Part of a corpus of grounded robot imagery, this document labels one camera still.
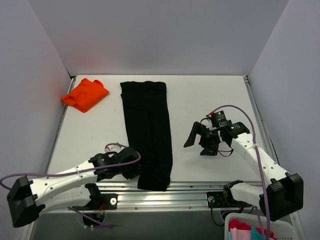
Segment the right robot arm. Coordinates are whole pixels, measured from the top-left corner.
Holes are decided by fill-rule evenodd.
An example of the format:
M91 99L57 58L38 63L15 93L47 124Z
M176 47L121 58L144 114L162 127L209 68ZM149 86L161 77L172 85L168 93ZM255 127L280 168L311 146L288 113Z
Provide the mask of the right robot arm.
M256 142L253 130L242 122L233 123L224 111L211 112L205 118L210 125L193 123L184 147L193 146L200 136L201 156L216 156L221 143L237 153L255 171L261 186L253 186L243 180L235 180L223 186L222 200L227 206L248 204L260 208L265 217L274 222L304 206L304 181L291 174L273 160Z

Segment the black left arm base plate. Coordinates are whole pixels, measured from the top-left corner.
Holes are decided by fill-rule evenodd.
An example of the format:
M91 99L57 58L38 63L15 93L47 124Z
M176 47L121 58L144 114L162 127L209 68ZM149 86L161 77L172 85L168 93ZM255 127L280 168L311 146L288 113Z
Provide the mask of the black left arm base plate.
M118 207L118 194L116 193L104 193L98 197L95 204L95 210L116 210Z

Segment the black t shirt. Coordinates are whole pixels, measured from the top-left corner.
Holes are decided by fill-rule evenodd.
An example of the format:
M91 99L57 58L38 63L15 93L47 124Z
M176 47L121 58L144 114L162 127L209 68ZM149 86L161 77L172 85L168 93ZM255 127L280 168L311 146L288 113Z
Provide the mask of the black t shirt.
M141 159L137 187L148 191L166 191L171 181L173 150L164 82L120 83L125 129L129 146Z

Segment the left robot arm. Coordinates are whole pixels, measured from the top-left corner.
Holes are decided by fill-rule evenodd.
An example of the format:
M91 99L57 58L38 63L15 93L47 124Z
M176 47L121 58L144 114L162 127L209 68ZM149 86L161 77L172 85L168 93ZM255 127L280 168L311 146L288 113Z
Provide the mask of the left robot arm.
M128 172L141 159L132 147L120 152L98 153L83 163L56 174L17 173L7 194L12 225L24 227L40 215L72 208L95 210L110 204L100 192L97 183Z

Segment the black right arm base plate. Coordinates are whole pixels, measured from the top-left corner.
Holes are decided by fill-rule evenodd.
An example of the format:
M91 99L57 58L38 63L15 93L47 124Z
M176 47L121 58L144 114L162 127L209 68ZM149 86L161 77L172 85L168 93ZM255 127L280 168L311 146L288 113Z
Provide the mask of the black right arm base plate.
M224 197L223 191L209 191L206 193L207 206L209 208L218 209L218 208L241 208L249 207L247 203L236 201L230 203Z

